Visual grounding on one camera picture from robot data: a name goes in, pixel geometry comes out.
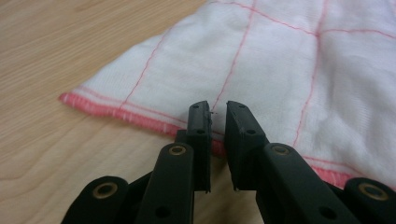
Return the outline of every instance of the wood grain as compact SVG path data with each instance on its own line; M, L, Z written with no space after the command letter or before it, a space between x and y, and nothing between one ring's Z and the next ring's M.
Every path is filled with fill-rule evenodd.
M0 223L59 223L86 184L133 181L173 139L62 105L58 96L204 1L0 1ZM212 193L194 223L262 223L252 192L234 193L213 159Z

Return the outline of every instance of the cloth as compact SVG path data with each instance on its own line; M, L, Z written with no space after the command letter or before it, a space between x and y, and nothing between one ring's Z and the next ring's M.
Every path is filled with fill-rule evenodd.
M208 1L62 94L96 116L161 133L207 100L216 155L226 103L249 106L270 142L296 148L335 186L396 189L395 1Z

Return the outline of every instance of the wooden table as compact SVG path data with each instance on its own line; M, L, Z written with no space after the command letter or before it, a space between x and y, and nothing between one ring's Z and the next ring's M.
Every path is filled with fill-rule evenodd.
M0 1L0 223L59 223L89 182L151 171L173 138L62 105L65 91L204 1ZM253 192L233 192L212 158L212 193L194 223L262 223Z

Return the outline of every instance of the wooden surface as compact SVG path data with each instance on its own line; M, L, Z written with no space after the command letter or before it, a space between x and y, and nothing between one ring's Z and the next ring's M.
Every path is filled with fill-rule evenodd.
M0 223L59 223L90 181L131 182L173 139L62 105L58 96L203 1L0 1ZM212 160L194 223L262 223L253 192L233 192Z

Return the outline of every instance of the white towel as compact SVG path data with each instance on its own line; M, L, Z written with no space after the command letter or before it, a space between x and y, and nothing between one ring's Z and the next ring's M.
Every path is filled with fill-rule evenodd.
M226 102L249 106L270 142L295 147L338 187L396 189L396 1L209 1L128 49L61 100L162 133L207 100L223 155Z

